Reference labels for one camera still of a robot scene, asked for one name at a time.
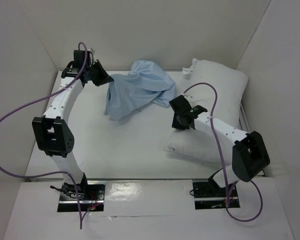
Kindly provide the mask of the light blue pillowcase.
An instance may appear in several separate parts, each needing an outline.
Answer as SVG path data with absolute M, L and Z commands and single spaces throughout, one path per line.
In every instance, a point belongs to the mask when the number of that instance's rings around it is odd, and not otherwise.
M 104 114 L 119 121 L 149 103 L 168 108 L 176 97 L 176 83 L 158 64 L 137 60 L 128 74 L 113 74 L 108 84 Z

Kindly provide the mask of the white pillow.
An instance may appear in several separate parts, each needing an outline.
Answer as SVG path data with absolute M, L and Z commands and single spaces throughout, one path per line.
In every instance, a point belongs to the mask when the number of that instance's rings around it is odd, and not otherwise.
M 240 106 L 248 84 L 248 76 L 223 64 L 208 60 L 192 60 L 182 73 L 189 77 L 185 98 L 192 106 L 200 105 L 213 111 L 213 117 L 239 126 Z M 198 130 L 174 130 L 163 148 L 204 161 L 219 163 L 220 154 L 213 133 Z

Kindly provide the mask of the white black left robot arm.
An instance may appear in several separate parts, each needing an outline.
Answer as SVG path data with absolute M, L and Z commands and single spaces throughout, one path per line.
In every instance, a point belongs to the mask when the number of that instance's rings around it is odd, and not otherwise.
M 75 137 L 68 126 L 69 116 L 79 94 L 87 82 L 97 87 L 114 79 L 104 70 L 99 60 L 84 69 L 79 79 L 74 80 L 78 69 L 67 67 L 61 74 L 59 89 L 50 107 L 41 117 L 34 117 L 32 128 L 39 150 L 43 151 L 62 172 L 62 191 L 82 200 L 89 193 L 85 173 L 80 169 L 73 154 Z

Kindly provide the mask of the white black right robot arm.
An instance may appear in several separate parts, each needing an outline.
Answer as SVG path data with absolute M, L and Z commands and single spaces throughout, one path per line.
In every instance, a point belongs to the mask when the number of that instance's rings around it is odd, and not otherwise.
M 226 194 L 226 187 L 238 181 L 250 182 L 270 164 L 267 148 L 260 133 L 237 129 L 215 118 L 206 108 L 191 106 L 180 95 L 170 102 L 175 130 L 166 150 L 224 165 L 207 180 L 208 193 Z

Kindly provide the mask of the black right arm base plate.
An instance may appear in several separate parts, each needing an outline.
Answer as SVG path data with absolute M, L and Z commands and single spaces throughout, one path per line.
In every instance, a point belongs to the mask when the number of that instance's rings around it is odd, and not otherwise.
M 208 181 L 194 181 L 189 194 L 194 197 L 196 210 L 226 208 L 227 196 L 225 188 L 215 188 Z

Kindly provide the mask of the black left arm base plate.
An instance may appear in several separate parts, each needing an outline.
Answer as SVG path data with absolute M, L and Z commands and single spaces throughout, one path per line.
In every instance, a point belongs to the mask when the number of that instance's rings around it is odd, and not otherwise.
M 60 193 L 57 211 L 59 213 L 78 212 L 78 204 L 74 189 L 66 189 L 66 186 L 54 187 L 50 186 Z M 105 200 L 105 182 L 89 181 L 87 190 L 84 193 L 78 188 L 78 198 L 82 212 L 90 210 L 91 212 L 103 212 Z

